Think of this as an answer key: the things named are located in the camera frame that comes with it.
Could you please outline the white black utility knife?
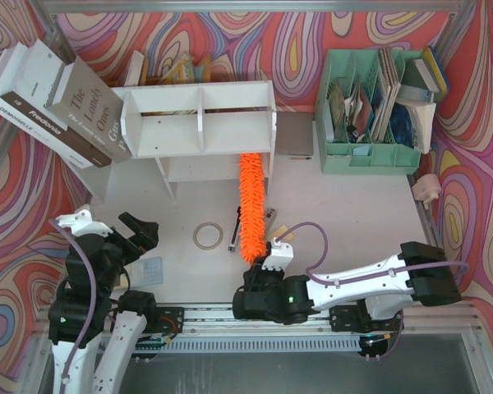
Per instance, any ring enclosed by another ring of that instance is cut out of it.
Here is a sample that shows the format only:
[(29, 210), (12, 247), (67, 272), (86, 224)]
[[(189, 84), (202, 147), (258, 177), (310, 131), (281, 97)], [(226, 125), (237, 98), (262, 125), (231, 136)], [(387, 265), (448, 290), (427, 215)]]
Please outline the white black utility knife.
[(233, 233), (231, 239), (228, 243), (228, 251), (234, 253), (237, 249), (239, 238), (240, 238), (240, 229), (241, 229), (241, 207), (237, 207), (237, 217), (233, 227)]

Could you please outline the orange microfiber duster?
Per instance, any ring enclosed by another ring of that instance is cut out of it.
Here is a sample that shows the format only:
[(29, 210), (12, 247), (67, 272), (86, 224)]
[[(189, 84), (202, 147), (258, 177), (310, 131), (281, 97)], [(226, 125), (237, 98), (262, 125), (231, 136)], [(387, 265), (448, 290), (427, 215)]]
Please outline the orange microfiber duster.
[(266, 253), (265, 174), (261, 153), (242, 153), (239, 158), (240, 251), (252, 265)]

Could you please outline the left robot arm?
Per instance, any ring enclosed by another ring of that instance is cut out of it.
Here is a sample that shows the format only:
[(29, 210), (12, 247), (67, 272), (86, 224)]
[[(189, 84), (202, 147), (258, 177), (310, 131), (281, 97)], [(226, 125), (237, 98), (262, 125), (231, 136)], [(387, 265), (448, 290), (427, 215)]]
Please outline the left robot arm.
[(111, 297), (126, 266), (159, 242), (158, 223), (128, 212), (118, 218), (131, 237), (95, 220), (87, 207), (50, 220), (69, 243), (67, 275), (48, 312), (55, 393), (119, 392), (139, 337), (158, 316), (149, 292)]

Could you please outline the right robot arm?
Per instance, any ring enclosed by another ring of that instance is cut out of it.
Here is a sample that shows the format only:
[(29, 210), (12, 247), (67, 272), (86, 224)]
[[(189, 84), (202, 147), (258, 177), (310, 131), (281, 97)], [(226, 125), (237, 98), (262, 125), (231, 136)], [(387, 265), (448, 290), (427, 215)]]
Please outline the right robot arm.
[(426, 307), (455, 304), (462, 299), (453, 268), (443, 250), (411, 241), (387, 259), (331, 274), (288, 276), (293, 261), (289, 243), (272, 240), (268, 254), (243, 273), (233, 297), (233, 316), (283, 325), (304, 323), (314, 314), (354, 302), (364, 321), (385, 321), (416, 302)]

